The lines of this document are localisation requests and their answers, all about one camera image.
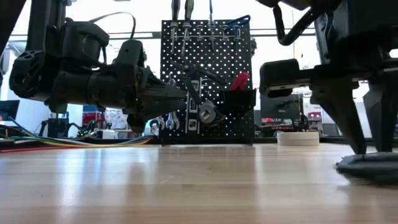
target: wooden tabletop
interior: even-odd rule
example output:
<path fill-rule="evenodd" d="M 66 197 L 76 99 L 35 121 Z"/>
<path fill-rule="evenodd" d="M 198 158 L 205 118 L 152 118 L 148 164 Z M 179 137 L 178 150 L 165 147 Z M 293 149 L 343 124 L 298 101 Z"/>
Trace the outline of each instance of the wooden tabletop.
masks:
<path fill-rule="evenodd" d="M 348 146 L 146 146 L 0 154 L 0 224 L 398 223 L 398 191 L 348 181 Z"/>

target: screwdriver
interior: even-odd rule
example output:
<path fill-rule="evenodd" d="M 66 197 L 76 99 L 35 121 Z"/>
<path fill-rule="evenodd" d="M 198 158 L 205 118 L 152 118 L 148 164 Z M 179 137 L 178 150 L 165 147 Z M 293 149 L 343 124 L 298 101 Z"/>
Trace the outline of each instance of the screwdriver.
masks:
<path fill-rule="evenodd" d="M 178 14 L 180 12 L 180 0 L 172 1 L 172 23 L 170 27 L 172 28 L 172 54 L 174 53 L 174 42 L 177 40 L 177 28 L 178 28 Z"/>
<path fill-rule="evenodd" d="M 185 28 L 184 40 L 183 40 L 182 52 L 181 52 L 182 56 L 184 56 L 184 54 L 185 54 L 185 42 L 187 40 L 190 40 L 190 38 L 188 37 L 188 31 L 191 28 L 191 16 L 192 16 L 192 12 L 193 12 L 193 5 L 194 5 L 193 0 L 185 1 L 185 22 L 182 24 L 182 27 Z"/>
<path fill-rule="evenodd" d="M 209 38 L 211 41 L 211 51 L 214 52 L 214 41 L 216 40 L 214 35 L 214 28 L 216 27 L 213 21 L 213 1 L 210 0 L 210 16 L 209 16 L 209 23 L 207 25 L 210 28 L 211 37 Z"/>

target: red wire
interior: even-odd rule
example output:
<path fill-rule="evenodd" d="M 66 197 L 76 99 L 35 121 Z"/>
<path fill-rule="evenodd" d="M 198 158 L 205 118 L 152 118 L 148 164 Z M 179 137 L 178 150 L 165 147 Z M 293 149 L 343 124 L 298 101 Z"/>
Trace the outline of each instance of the red wire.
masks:
<path fill-rule="evenodd" d="M 32 151 L 43 151 L 52 149 L 71 149 L 70 147 L 37 147 L 37 148 L 25 148 L 25 149 L 7 149 L 1 150 L 0 153 L 14 153 L 14 152 L 32 152 Z"/>

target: cable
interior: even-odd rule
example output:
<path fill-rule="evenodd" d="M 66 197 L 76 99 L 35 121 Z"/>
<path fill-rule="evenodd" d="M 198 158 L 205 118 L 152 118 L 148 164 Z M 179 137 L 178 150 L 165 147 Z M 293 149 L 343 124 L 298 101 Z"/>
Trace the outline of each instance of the cable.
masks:
<path fill-rule="evenodd" d="M 110 14 L 107 14 L 107 15 L 99 16 L 99 17 L 97 17 L 95 19 L 90 20 L 89 22 L 95 23 L 97 21 L 100 21 L 100 20 L 108 17 L 108 16 L 113 16 L 113 15 L 118 15 L 118 14 L 129 14 L 132 17 L 132 21 L 133 21 L 134 24 L 132 26 L 130 39 L 133 39 L 134 38 L 134 34 L 136 33 L 137 21 L 136 21 L 136 18 L 131 13 L 128 13 L 128 12 L 114 12 L 114 13 L 110 13 Z"/>
<path fill-rule="evenodd" d="M 6 125 L 2 125 L 2 124 L 0 124 L 0 129 L 5 129 L 6 131 L 7 131 L 7 130 L 13 130 L 13 131 L 15 131 L 15 132 L 21 134 L 22 136 L 25 135 L 22 131 L 20 131 L 20 130 L 18 130 L 18 129 L 16 129 L 16 128 L 12 128 L 12 127 L 9 127 L 9 126 L 6 126 Z"/>
<path fill-rule="evenodd" d="M 67 140 L 67 139 L 52 139 L 52 138 L 41 138 L 30 131 L 28 131 L 26 128 L 22 127 L 16 120 L 14 120 L 12 117 L 8 117 L 14 124 L 16 124 L 18 127 L 20 127 L 22 130 L 24 130 L 30 137 L 14 137 L 13 139 L 23 139 L 23 140 L 37 140 L 41 141 L 43 143 L 53 145 L 53 146 L 66 146 L 66 147 L 130 147 L 130 146 L 136 146 L 136 145 L 141 145 L 149 142 L 150 140 L 153 139 L 153 136 L 144 136 L 138 139 L 133 139 L 130 141 L 122 142 L 119 144 L 113 144 L 113 145 L 98 145 L 98 144 L 89 144 L 89 143 L 84 143 L 84 142 L 77 142 L 77 141 L 72 141 L 72 140 Z M 136 141 L 140 141 L 141 139 L 145 139 L 142 142 L 136 143 Z"/>
<path fill-rule="evenodd" d="M 37 129 L 40 127 L 40 125 L 42 125 L 42 122 L 40 122 L 40 124 L 37 125 L 37 127 L 36 127 L 36 129 L 35 129 L 35 131 L 34 131 L 33 133 L 36 133 L 36 131 L 37 131 Z"/>
<path fill-rule="evenodd" d="M 35 140 L 35 141 L 41 141 L 45 144 L 49 144 L 52 146 L 63 146 L 63 147 L 77 147 L 77 148 L 113 148 L 113 147 L 134 147 L 134 146 L 140 146 L 143 144 L 148 143 L 152 138 L 148 138 L 146 140 L 137 142 L 137 143 L 129 143 L 129 144 L 112 144 L 112 145 L 90 145 L 90 146 L 82 146 L 82 145 L 75 145 L 75 144 L 65 144 L 65 143 L 59 143 L 57 141 L 52 141 L 49 139 L 41 139 L 41 138 L 33 138 L 33 137 L 13 137 L 12 139 L 18 140 L 18 139 L 30 139 L 30 140 Z"/>
<path fill-rule="evenodd" d="M 14 141 L 14 144 L 24 144 L 29 142 L 37 142 L 37 140 L 16 140 Z"/>
<path fill-rule="evenodd" d="M 128 145 L 128 144 L 136 144 L 140 143 L 142 141 L 152 139 L 153 136 L 143 136 L 137 139 L 132 139 L 128 140 L 126 142 L 121 142 L 117 144 L 111 144 L 109 146 L 120 146 L 120 145 Z M 105 146 L 101 144 L 91 144 L 91 143 L 85 143 L 85 142 L 79 142 L 79 141 L 74 141 L 74 140 L 69 140 L 69 139 L 55 139 L 55 138 L 35 138 L 35 137 L 12 137 L 12 139 L 16 140 L 22 140 L 22 141 L 42 141 L 42 142 L 52 142 L 52 143 L 60 143 L 60 144 L 75 144 L 75 145 L 81 145 L 81 146 Z"/>
<path fill-rule="evenodd" d="M 26 128 L 24 128 L 24 127 L 22 127 L 20 124 L 18 124 L 17 121 L 15 121 L 12 117 L 9 116 L 8 119 L 9 119 L 10 121 L 12 121 L 16 126 L 18 126 L 18 128 L 21 128 L 22 130 L 24 130 L 26 133 L 29 133 L 29 134 L 31 134 L 31 135 L 33 135 L 33 136 L 39 138 L 38 135 L 33 134 L 32 132 L 28 131 Z"/>
<path fill-rule="evenodd" d="M 54 150 L 54 149 L 70 149 L 70 148 L 69 147 L 35 147 L 35 148 L 25 148 L 25 149 L 7 149 L 7 150 L 0 150 L 0 154 L 2 154 L 2 153 L 17 153 L 17 152 Z"/>
<path fill-rule="evenodd" d="M 320 12 L 311 8 L 304 16 L 291 28 L 288 34 L 285 33 L 285 25 L 282 18 L 282 10 L 278 5 L 273 8 L 275 26 L 277 31 L 277 37 L 280 44 L 288 46 L 293 44 L 295 40 L 304 32 L 311 23 L 313 23 L 319 16 Z"/>

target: pegboard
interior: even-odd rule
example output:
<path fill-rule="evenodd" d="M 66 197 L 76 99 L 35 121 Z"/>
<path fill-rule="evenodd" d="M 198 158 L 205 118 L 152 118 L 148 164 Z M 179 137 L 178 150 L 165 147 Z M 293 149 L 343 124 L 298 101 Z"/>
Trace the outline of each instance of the pegboard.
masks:
<path fill-rule="evenodd" d="M 195 38 L 195 36 L 199 36 L 197 25 L 205 26 L 201 31 L 201 35 L 211 35 L 210 30 L 207 28 L 208 21 L 191 21 L 192 28 L 189 31 L 191 40 L 186 41 L 185 45 L 184 57 L 187 61 L 204 67 L 217 75 L 221 75 L 227 80 L 227 84 L 221 86 L 217 82 L 203 76 L 197 76 L 192 79 L 196 80 L 199 84 L 198 94 L 201 97 L 202 103 L 206 100 L 211 100 L 216 106 L 224 103 L 219 99 L 220 90 L 230 90 L 235 78 L 242 72 L 249 74 L 249 80 L 244 89 L 252 90 L 250 26 L 246 24 L 241 27 L 241 40 L 234 40 L 233 37 L 228 40 L 222 40 L 220 37 L 223 36 L 224 30 L 221 28 L 221 25 L 226 24 L 226 22 L 228 21 L 215 21 L 216 29 L 214 29 L 214 36 L 218 38 L 214 41 L 214 51 L 211 49 L 211 40 L 205 38 L 199 41 Z M 183 64 L 181 56 L 183 38 L 178 38 L 175 41 L 174 54 L 172 54 L 172 31 L 170 23 L 171 21 L 162 21 L 160 79 L 167 83 L 173 78 L 177 82 L 177 86 L 186 91 L 187 89 L 179 77 L 182 71 L 171 64 L 172 60 Z M 184 36 L 182 24 L 183 21 L 178 22 L 177 37 Z M 235 30 L 227 29 L 225 35 L 234 36 Z M 177 111 L 180 128 L 173 130 L 165 128 L 161 130 L 159 133 L 160 139 L 164 141 L 176 141 L 178 139 L 246 139 L 251 141 L 254 138 L 254 110 L 244 114 L 224 114 L 226 117 L 219 125 L 206 127 L 199 122 L 195 110 L 191 110 L 189 99 L 189 96 L 184 99 L 187 107 L 184 110 Z M 163 115 L 163 119 L 166 122 L 168 115 Z M 197 121 L 196 129 L 193 128 L 194 120 Z"/>

